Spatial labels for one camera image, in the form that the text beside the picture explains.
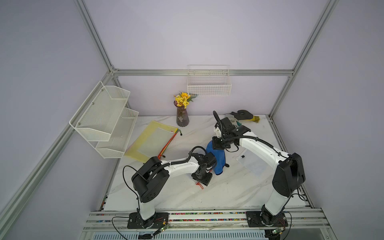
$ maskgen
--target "white wall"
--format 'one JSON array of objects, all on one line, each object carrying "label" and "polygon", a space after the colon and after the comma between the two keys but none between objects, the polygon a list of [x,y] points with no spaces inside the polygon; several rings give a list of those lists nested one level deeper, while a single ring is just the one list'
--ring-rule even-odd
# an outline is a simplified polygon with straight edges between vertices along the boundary
[{"label": "white wall", "polygon": [[327,0],[86,0],[116,68],[292,69]]},{"label": "white wall", "polygon": [[341,0],[274,117],[339,240],[382,238],[384,2]]},{"label": "white wall", "polygon": [[[0,33],[2,211],[106,68],[73,0],[2,1]],[[77,239],[113,164],[75,134],[7,239]]]},{"label": "white wall", "polygon": [[[287,77],[233,76],[231,95],[199,96],[187,107],[189,115],[230,113],[241,109],[253,114],[271,111]],[[176,115],[173,95],[187,90],[187,77],[182,76],[120,76],[124,89],[131,91],[129,105],[140,115]]]},{"label": "white wall", "polygon": [[78,240],[99,210],[115,159],[103,159],[74,133],[5,240]]}]

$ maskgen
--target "white mesh shelf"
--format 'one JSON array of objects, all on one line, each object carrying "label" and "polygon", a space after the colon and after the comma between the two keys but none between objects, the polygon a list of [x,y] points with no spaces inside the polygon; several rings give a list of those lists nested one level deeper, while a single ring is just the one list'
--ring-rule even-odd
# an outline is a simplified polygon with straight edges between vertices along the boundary
[{"label": "white mesh shelf", "polygon": [[107,142],[98,142],[96,150],[104,158],[121,158],[131,137],[139,112],[124,108],[117,120],[116,127]]},{"label": "white mesh shelf", "polygon": [[229,96],[228,65],[189,65],[187,91],[191,96]]},{"label": "white mesh shelf", "polygon": [[130,92],[116,87],[100,88],[80,118],[79,112],[70,125],[93,146],[103,158],[120,158],[127,148],[138,112],[126,108]]}]

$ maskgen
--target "purple glass vase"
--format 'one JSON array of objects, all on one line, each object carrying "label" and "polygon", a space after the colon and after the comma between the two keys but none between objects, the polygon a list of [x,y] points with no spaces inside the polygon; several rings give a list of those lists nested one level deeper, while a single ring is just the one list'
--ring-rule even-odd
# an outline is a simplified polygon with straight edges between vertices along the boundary
[{"label": "purple glass vase", "polygon": [[184,108],[184,106],[178,107],[177,102],[174,101],[175,107],[177,108],[176,112],[176,123],[180,127],[185,127],[189,124],[189,118],[187,109]]}]

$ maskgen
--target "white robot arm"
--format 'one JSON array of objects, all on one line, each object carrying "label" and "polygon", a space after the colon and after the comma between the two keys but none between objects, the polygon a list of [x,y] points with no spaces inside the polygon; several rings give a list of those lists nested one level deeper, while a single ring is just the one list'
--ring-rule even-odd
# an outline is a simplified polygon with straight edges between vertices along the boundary
[{"label": "white robot arm", "polygon": [[[256,154],[274,170],[275,175],[272,181],[274,189],[271,196],[257,216],[253,214],[248,217],[253,222],[262,225],[274,225],[279,218],[283,218],[282,211],[293,191],[305,181],[301,157],[296,153],[288,154],[274,148],[268,142],[259,139],[247,127],[234,126],[228,118],[220,120],[215,111],[214,116],[217,120],[215,126],[217,137],[212,138],[213,149],[230,148],[230,145],[234,143]],[[203,149],[205,155],[193,153],[196,148]],[[192,174],[193,179],[208,185],[212,178],[209,171],[216,164],[215,156],[211,152],[207,153],[200,146],[194,147],[186,159],[164,161],[157,157],[150,158],[138,170],[138,173],[132,176],[133,186],[139,193],[142,226],[150,226],[153,222],[155,215],[153,199],[159,194],[168,178],[181,174]]]}]

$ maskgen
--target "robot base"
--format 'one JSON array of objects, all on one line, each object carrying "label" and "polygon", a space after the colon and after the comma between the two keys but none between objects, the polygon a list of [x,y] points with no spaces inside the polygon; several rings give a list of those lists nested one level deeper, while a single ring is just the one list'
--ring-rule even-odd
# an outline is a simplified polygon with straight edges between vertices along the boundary
[{"label": "robot base", "polygon": [[278,216],[276,216],[275,221],[270,223],[270,225],[266,225],[264,223],[261,213],[262,213],[261,211],[249,211],[246,213],[248,227],[265,227],[265,226],[283,227],[283,225],[280,223],[278,219],[283,221],[285,227],[288,227],[288,222],[286,220],[283,220],[285,217],[284,213],[280,213]]},{"label": "robot base", "polygon": [[143,220],[140,213],[133,212],[129,215],[128,229],[139,229],[139,228],[155,228],[159,229],[164,227],[164,222],[168,222],[169,213],[167,212],[155,212],[155,214],[147,220]]}]

